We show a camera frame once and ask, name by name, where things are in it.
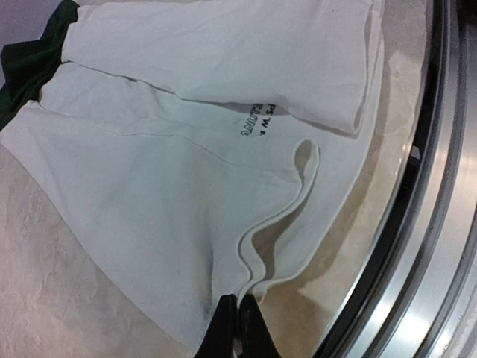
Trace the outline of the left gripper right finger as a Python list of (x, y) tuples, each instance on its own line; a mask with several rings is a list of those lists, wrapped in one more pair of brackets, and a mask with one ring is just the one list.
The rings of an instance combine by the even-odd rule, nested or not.
[(281, 358), (254, 295), (246, 294), (239, 304), (236, 319), (238, 357)]

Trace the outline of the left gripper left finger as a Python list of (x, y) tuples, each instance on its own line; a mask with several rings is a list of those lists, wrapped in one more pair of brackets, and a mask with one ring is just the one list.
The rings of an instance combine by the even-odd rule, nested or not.
[(237, 297), (222, 295), (194, 358), (231, 358), (235, 339)]

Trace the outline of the white and green raglan shirt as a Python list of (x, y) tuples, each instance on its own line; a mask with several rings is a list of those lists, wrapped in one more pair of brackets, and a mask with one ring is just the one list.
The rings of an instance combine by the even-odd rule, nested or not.
[(63, 1), (1, 51), (2, 145), (88, 255), (196, 346), (310, 262), (376, 121), (382, 1)]

